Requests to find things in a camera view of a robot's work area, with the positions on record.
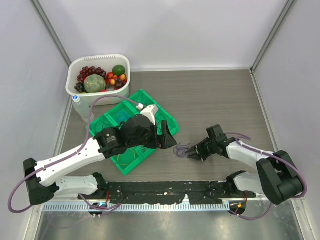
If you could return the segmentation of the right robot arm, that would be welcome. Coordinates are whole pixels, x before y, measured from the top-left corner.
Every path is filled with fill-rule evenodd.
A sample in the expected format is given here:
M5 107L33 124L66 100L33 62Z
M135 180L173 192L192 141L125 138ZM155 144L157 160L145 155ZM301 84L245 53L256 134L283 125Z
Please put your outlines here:
M187 151L188 158L206 161L212 155L219 155L239 161L255 169L256 174L239 171L227 178L226 193L233 198L244 191L267 197L274 205L304 197L307 183L298 171L290 155L283 150L264 151L241 141L244 135L228 137L219 124L208 127L207 138Z

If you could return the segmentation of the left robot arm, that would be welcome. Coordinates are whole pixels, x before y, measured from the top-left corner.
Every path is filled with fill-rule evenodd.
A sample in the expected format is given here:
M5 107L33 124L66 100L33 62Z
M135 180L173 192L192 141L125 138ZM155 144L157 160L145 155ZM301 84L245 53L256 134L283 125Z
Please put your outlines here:
M68 174L86 165L124 154L128 149L143 146L147 149L169 149L177 141L167 121L157 124L142 114L129 118L117 127L107 127L88 138L80 149L72 149L47 160L29 158L23 162L29 203L44 204L62 194L82 194L100 200L107 185L98 174L88 177L68 177Z

